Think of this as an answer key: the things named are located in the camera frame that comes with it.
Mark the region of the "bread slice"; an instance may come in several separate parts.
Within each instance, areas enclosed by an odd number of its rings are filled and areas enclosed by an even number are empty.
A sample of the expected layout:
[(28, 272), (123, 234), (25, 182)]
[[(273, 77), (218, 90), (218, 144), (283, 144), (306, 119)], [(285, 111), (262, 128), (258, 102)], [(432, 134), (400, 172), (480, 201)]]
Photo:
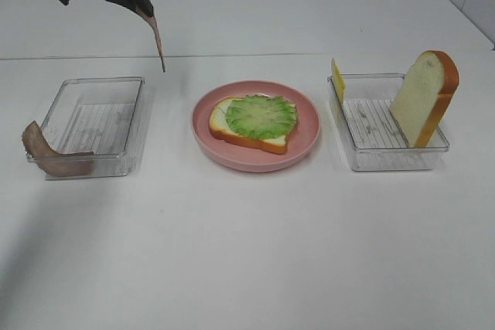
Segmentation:
[(427, 50), (416, 59), (390, 106), (410, 147), (428, 145), (458, 86), (459, 71), (447, 53)]
[(262, 151), (270, 152), (276, 155), (283, 155), (288, 149), (288, 140), (293, 131), (295, 131), (297, 125), (290, 134), (281, 136), (279, 138), (267, 139), (267, 140), (255, 140), (246, 138), (235, 132), (233, 132), (225, 118), (225, 111), (231, 101), (242, 97), (228, 97), (220, 102), (213, 108), (209, 119), (209, 130), (212, 136), (216, 139), (223, 140), (229, 144), (237, 145), (245, 148), (255, 148)]

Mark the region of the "yellow cheese slice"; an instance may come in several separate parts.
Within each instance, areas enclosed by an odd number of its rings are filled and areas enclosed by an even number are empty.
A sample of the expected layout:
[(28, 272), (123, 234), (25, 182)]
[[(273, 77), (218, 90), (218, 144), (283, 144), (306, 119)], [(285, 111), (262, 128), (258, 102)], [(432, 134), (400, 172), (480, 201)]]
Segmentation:
[(332, 82), (333, 87), (336, 91), (337, 98), (340, 102), (340, 105), (343, 105), (346, 84), (343, 76), (341, 75), (340, 69), (336, 64), (335, 59), (331, 59), (331, 70), (332, 70)]

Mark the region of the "pink plate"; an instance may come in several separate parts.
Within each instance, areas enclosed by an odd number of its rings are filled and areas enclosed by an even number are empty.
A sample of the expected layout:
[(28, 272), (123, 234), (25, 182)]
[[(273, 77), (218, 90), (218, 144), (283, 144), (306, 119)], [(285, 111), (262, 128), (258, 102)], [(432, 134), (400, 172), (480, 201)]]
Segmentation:
[(316, 147), (321, 120), (314, 103), (281, 83), (245, 80), (203, 95), (192, 111), (196, 143), (211, 160), (242, 172), (273, 172)]

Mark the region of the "green lettuce leaf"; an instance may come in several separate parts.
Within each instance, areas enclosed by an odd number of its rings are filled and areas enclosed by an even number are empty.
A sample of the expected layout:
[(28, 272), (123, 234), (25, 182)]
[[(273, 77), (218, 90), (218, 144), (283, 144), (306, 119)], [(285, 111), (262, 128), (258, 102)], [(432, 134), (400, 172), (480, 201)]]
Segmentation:
[(285, 136), (298, 123), (295, 104), (282, 96), (247, 95), (234, 99), (227, 106), (225, 118), (233, 132), (255, 140)]

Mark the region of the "clear plastic tray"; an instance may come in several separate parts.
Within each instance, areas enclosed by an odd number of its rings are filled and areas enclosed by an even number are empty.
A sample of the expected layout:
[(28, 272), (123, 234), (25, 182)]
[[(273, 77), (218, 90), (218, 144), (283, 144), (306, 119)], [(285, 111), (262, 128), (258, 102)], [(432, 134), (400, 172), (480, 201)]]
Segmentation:
[(152, 98), (141, 77), (65, 80), (42, 123), (50, 147), (60, 153), (92, 151), (89, 175), (47, 179), (123, 176), (142, 160)]
[(344, 74), (341, 100), (333, 77), (328, 77), (329, 106), (347, 162), (355, 172), (431, 170), (450, 149), (440, 128), (427, 147), (408, 147), (389, 110), (404, 78), (402, 73)]

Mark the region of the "upright bread slice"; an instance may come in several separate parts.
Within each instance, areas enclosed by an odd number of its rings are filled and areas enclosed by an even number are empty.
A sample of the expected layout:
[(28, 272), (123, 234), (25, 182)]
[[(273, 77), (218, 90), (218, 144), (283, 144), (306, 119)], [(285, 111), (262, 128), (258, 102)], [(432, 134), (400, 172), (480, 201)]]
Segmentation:
[(410, 147), (428, 145), (458, 86), (459, 71), (447, 53), (427, 50), (416, 59), (390, 106)]

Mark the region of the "curved bacon strip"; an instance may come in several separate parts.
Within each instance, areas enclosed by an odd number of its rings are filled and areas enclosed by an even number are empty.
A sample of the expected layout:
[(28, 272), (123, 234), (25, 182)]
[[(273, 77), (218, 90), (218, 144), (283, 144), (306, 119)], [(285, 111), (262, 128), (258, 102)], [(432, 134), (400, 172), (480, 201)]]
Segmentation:
[(161, 37), (159, 34), (159, 27), (158, 27), (158, 23), (156, 21), (156, 18), (155, 18), (155, 16), (146, 15), (144, 13), (144, 11), (141, 8), (139, 8), (138, 6), (136, 7), (136, 12), (152, 28), (156, 48), (157, 48), (159, 58), (160, 58), (160, 63), (162, 66), (162, 72), (165, 73), (166, 72), (166, 60), (165, 60), (165, 55), (164, 55), (163, 48), (162, 48), (162, 40), (161, 40)]

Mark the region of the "clear plastic left tray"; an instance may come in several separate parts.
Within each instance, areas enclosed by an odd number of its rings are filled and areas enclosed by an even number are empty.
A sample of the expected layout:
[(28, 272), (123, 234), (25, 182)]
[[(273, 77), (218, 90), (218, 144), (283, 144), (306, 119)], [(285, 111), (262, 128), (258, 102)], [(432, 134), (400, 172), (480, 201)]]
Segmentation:
[(42, 123), (50, 147), (60, 153), (92, 151), (89, 175), (47, 179), (123, 176), (142, 160), (152, 98), (141, 77), (65, 80)]

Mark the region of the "clear plastic right tray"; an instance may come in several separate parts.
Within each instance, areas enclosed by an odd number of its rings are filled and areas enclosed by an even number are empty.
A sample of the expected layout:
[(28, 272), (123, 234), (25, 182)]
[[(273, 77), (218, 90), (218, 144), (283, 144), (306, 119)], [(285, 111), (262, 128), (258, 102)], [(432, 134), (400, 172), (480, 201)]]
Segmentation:
[(347, 162), (355, 172), (431, 170), (450, 149), (440, 128), (427, 147), (408, 147), (389, 110), (404, 78), (402, 73), (344, 74), (341, 100), (333, 77), (328, 77), (329, 106)]

